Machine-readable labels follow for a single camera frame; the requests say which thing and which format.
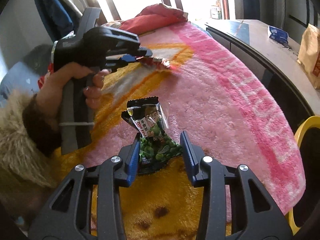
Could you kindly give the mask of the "fur trimmed sleeve forearm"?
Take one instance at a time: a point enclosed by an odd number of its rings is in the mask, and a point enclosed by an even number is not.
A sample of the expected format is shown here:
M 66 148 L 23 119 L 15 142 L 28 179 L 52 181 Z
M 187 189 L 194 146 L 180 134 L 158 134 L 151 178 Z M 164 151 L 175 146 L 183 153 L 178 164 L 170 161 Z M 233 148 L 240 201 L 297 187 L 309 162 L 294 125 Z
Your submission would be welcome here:
M 52 163 L 29 137 L 23 118 L 35 96 L 13 91 L 1 108 L 1 204 L 9 216 L 33 220 L 58 185 Z

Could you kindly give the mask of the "person left hand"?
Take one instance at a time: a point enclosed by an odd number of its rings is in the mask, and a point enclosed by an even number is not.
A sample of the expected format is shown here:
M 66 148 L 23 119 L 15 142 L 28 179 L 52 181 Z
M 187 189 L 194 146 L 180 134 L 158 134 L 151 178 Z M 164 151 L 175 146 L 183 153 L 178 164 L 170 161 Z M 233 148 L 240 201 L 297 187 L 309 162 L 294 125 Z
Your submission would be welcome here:
M 43 114 L 45 122 L 52 129 L 57 130 L 59 127 L 57 116 L 62 102 L 64 86 L 72 78 L 81 79 L 92 73 L 93 71 L 88 67 L 71 62 L 50 75 L 44 82 L 43 87 L 36 96 L 36 104 L 39 111 Z M 84 88 L 83 93 L 86 97 L 86 105 L 89 108 L 97 109 L 99 107 L 104 77 L 108 74 L 110 74 L 108 69 L 103 69 L 94 74 L 92 79 L 93 85 Z

